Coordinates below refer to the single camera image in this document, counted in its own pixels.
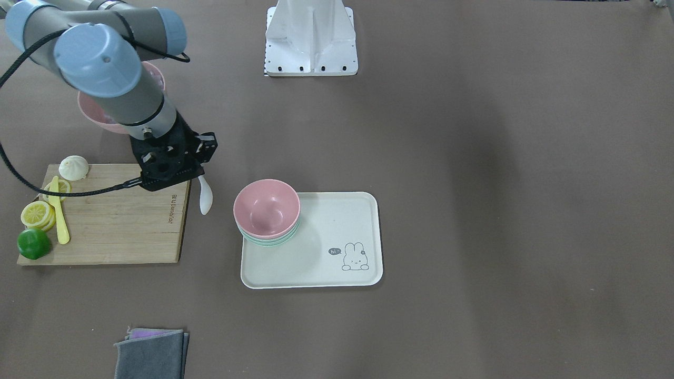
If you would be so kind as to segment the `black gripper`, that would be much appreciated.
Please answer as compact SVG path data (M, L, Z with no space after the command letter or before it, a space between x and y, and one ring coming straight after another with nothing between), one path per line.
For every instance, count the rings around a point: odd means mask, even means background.
M181 113L176 114L175 123L163 136L144 133L141 139L130 137L130 142L141 170L133 184L150 192L204 175L203 165L217 149L216 134L193 131Z

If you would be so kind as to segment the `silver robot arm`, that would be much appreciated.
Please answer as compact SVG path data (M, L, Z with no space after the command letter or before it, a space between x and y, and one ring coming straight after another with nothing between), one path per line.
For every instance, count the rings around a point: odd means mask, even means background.
M159 191L198 179L217 149L214 133L193 131L143 63L187 63L187 31L173 10L124 1L2 1L5 31L21 54L5 84L27 60L87 94L128 133L138 178L89 192L139 186Z

